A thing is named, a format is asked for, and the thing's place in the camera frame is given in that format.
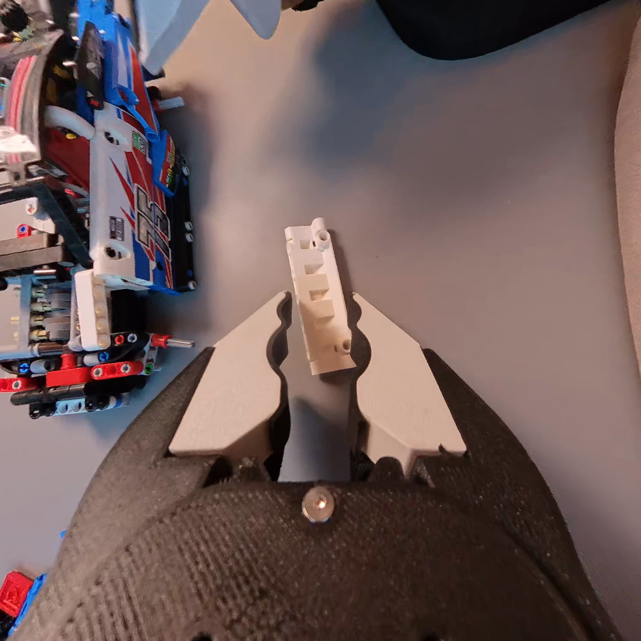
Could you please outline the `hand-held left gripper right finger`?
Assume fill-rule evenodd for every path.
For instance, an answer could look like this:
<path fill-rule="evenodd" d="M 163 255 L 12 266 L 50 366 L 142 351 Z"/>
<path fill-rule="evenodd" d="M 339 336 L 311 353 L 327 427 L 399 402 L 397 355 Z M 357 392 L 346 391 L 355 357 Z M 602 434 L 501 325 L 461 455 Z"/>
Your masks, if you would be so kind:
<path fill-rule="evenodd" d="M 404 476 L 420 458 L 467 454 L 467 446 L 421 345 L 354 292 L 364 361 L 351 387 L 351 478 L 367 478 L 384 458 Z"/>

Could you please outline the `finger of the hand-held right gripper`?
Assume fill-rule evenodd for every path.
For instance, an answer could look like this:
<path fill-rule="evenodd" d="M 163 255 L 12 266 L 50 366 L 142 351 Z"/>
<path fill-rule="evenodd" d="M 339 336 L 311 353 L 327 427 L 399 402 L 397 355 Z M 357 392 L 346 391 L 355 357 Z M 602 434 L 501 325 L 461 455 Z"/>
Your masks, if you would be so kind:
<path fill-rule="evenodd" d="M 231 1 L 253 31 L 270 39 L 281 17 L 281 1 Z"/>
<path fill-rule="evenodd" d="M 137 1 L 139 60 L 152 75 L 159 74 L 180 46 L 209 1 Z"/>

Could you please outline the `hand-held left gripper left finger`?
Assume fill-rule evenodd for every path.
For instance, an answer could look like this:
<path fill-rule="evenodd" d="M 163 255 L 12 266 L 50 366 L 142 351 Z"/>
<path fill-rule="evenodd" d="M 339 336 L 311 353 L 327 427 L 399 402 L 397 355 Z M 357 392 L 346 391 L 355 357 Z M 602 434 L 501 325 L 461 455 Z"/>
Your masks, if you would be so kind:
<path fill-rule="evenodd" d="M 169 445 L 174 456 L 256 458 L 282 466 L 290 435 L 287 385 L 292 295 L 278 292 L 214 346 Z"/>

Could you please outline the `white lego panel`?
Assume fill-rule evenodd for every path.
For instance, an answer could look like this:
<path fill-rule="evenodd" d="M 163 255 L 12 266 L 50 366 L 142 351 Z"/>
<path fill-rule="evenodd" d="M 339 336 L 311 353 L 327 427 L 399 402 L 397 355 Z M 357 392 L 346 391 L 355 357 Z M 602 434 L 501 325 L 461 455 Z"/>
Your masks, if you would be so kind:
<path fill-rule="evenodd" d="M 306 355 L 313 375 L 356 367 L 332 236 L 323 218 L 284 231 Z"/>

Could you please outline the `lego race car model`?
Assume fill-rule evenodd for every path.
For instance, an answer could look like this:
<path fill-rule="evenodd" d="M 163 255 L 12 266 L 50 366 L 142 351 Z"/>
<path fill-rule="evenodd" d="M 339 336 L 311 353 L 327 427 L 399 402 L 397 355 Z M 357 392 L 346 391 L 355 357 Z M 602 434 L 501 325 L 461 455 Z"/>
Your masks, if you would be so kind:
<path fill-rule="evenodd" d="M 147 297 L 197 287 L 187 161 L 114 1 L 1 2 L 1 394 L 33 420 L 129 405 Z"/>

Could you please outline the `black cloth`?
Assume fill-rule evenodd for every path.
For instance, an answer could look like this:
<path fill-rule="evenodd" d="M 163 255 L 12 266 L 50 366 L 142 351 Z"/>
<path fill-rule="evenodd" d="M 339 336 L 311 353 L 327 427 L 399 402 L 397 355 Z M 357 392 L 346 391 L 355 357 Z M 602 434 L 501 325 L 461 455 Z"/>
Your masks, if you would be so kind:
<path fill-rule="evenodd" d="M 607 1 L 376 1 L 399 39 L 433 60 L 478 58 Z"/>

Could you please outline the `person's beige sweatshirt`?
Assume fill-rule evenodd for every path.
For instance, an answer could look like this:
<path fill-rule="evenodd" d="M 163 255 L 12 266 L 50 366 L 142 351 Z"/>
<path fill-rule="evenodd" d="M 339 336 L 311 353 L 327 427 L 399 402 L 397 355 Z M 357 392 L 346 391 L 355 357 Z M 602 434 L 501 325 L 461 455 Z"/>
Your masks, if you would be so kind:
<path fill-rule="evenodd" d="M 628 61 L 615 122 L 615 189 L 624 288 L 640 364 L 640 64 Z"/>

